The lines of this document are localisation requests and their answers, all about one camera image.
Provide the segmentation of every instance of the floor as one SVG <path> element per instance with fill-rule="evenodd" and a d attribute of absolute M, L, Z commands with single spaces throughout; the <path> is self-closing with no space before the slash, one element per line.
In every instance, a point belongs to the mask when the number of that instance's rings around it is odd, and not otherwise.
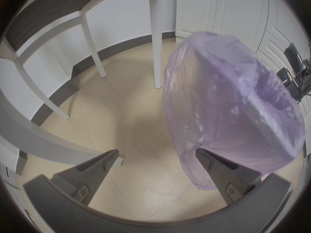
<path fill-rule="evenodd" d="M 174 39 L 163 41 L 163 68 L 176 46 Z M 70 119 L 52 113 L 41 126 L 81 146 L 102 152 L 118 149 L 124 157 L 121 166 L 110 170 L 89 207 L 147 221 L 190 219 L 225 207 L 218 190 L 198 190 L 181 168 L 162 115 L 163 89 L 154 88 L 152 44 L 102 63 L 107 77 L 89 68 L 79 75 L 80 90 L 60 106 Z M 276 173 L 297 188 L 302 164 L 303 152 Z M 69 167 L 28 155 L 19 182 L 41 173 L 51 178 Z"/>

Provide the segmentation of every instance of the metal bracket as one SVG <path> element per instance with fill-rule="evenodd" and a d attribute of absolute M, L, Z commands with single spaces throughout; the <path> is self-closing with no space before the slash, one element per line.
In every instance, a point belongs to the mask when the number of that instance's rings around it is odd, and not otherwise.
<path fill-rule="evenodd" d="M 118 150 L 110 150 L 54 174 L 51 181 L 69 196 L 88 205 L 118 157 Z"/>
<path fill-rule="evenodd" d="M 261 184 L 261 173 L 253 169 L 206 149 L 197 149 L 195 155 L 212 178 L 227 205 L 238 201 Z"/>

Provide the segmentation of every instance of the tile grout line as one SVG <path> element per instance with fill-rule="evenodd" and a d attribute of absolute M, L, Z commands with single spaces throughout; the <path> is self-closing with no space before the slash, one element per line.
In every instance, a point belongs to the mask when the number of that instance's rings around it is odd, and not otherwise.
<path fill-rule="evenodd" d="M 157 212 L 153 213 L 151 216 L 147 217 L 146 219 L 150 219 L 151 217 L 155 216 L 157 213 L 159 213 L 160 211 L 162 211 L 163 209 L 165 209 L 166 207 L 168 207 L 170 204 L 172 204 L 175 200 L 177 200 L 179 197 L 181 197 L 187 190 L 188 188 L 191 186 L 191 183 L 189 185 L 186 186 L 186 188 L 179 193 L 175 198 L 173 198 L 168 204 L 166 204 L 163 208 L 161 208 L 160 210 L 158 210 Z"/>
<path fill-rule="evenodd" d="M 85 122 L 85 125 L 86 125 L 86 129 L 87 129 L 87 132 L 88 132 L 88 134 L 89 134 L 89 136 L 90 136 L 90 138 L 91 138 L 91 140 L 92 140 L 94 149 L 97 150 L 97 149 L 96 149 L 96 146 L 95 146 L 95 144 L 94 144 L 93 137 L 92 137 L 92 135 L 91 135 L 91 133 L 90 133 L 89 126 L 88 126 L 87 121 L 86 121 L 86 117 L 85 117 L 85 114 L 84 114 L 83 105 L 82 105 L 82 102 L 81 102 L 81 100 L 80 100 L 80 98 L 79 98 L 79 95 L 80 95 L 80 92 L 78 93 L 77 97 L 78 97 L 78 100 L 79 100 L 79 104 L 80 104 L 80 106 L 81 106 L 81 110 L 82 110 L 84 122 Z"/>
<path fill-rule="evenodd" d="M 111 181 L 113 182 L 113 184 L 116 186 L 116 188 L 118 189 L 119 193 L 121 194 L 121 196 L 126 200 L 126 202 L 128 202 L 130 204 L 130 206 L 144 219 L 146 220 L 146 218 L 140 214 L 140 212 L 138 211 L 138 209 L 136 209 L 130 201 L 128 201 L 128 199 L 124 196 L 123 192 L 121 192 L 121 190 L 118 188 L 117 184 L 114 182 L 114 180 L 111 178 L 111 176 L 108 173 L 109 178 L 111 179 Z"/>

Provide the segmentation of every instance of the translucent purple bag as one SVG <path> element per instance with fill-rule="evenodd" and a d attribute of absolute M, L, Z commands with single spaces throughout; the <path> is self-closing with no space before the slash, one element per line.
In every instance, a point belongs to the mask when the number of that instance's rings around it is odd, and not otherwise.
<path fill-rule="evenodd" d="M 301 151 L 305 125 L 281 80 L 236 37 L 193 33 L 169 58 L 162 106 L 183 170 L 199 189 L 215 189 L 195 157 L 208 149 L 261 172 Z"/>

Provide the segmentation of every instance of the beige floor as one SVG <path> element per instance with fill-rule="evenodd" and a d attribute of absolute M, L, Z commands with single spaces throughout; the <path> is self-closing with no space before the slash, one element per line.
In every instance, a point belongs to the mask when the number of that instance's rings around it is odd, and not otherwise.
<path fill-rule="evenodd" d="M 163 68 L 175 49 L 174 39 L 163 41 Z M 41 126 L 70 142 L 106 152 L 118 149 L 124 157 L 113 167 L 89 206 L 110 215 L 148 221 L 194 218 L 226 206 L 217 190 L 196 189 L 183 172 L 162 115 L 162 90 L 154 88 L 152 45 L 119 53 L 105 61 L 107 77 L 96 68 L 80 74 L 80 90 Z M 303 153 L 277 171 L 297 188 Z M 70 165 L 31 156 L 20 183 Z"/>

